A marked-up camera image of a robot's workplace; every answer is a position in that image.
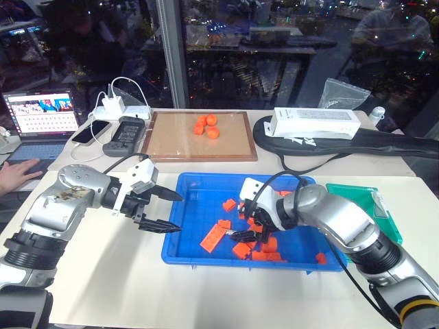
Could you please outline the person's bare hand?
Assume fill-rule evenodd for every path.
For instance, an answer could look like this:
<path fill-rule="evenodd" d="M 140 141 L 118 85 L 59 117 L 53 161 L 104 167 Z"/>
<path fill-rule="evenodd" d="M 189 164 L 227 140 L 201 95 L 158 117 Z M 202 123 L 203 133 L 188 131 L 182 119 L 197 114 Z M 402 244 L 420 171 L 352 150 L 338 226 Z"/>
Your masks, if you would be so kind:
<path fill-rule="evenodd" d="M 40 160 L 37 158 L 26 160 L 18 164 L 10 164 L 8 161 L 5 161 L 1 168 L 1 196 L 16 190 L 28 180 L 33 180 L 41 176 L 43 174 L 42 171 L 27 173 L 39 162 Z"/>

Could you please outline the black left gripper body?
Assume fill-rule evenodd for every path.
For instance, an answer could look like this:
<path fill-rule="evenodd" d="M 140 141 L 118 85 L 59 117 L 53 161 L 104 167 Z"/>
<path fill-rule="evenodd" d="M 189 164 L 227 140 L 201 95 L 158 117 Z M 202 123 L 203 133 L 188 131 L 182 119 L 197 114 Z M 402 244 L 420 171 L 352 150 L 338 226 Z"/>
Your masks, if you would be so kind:
<path fill-rule="evenodd" d="M 153 187 L 142 193 L 136 194 L 134 191 L 129 192 L 122 203 L 120 213 L 130 217 L 135 223 L 146 220 L 144 210 L 150 203 L 152 195 L 155 195 L 158 189 Z"/>

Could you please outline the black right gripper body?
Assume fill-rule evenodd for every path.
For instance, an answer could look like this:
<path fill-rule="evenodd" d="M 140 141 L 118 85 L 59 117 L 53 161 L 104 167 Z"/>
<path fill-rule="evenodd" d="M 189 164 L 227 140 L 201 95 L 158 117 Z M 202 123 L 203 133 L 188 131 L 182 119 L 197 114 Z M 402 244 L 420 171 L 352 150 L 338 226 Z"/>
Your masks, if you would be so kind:
<path fill-rule="evenodd" d="M 261 238 L 268 242 L 270 234 L 275 231 L 275 226 L 272 223 L 268 212 L 260 207 L 250 210 L 250 205 L 244 205 L 244 218 L 252 218 L 252 223 L 248 230 L 254 230 L 261 233 Z"/>

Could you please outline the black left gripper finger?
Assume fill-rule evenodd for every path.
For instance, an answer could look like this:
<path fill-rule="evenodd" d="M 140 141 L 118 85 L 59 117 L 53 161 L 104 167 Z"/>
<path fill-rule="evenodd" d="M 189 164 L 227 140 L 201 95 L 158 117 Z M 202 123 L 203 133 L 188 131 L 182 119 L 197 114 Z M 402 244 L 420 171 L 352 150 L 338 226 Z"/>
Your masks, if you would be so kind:
<path fill-rule="evenodd" d="M 172 202 L 182 201 L 182 196 L 180 194 L 164 186 L 153 186 L 152 194 L 160 199 L 164 199 L 167 201 L 172 201 Z"/>
<path fill-rule="evenodd" d="M 177 226 L 174 223 L 171 223 L 169 221 L 163 221 L 161 219 L 142 219 L 139 223 L 139 229 L 157 234 L 166 234 L 181 231 L 181 227 Z"/>

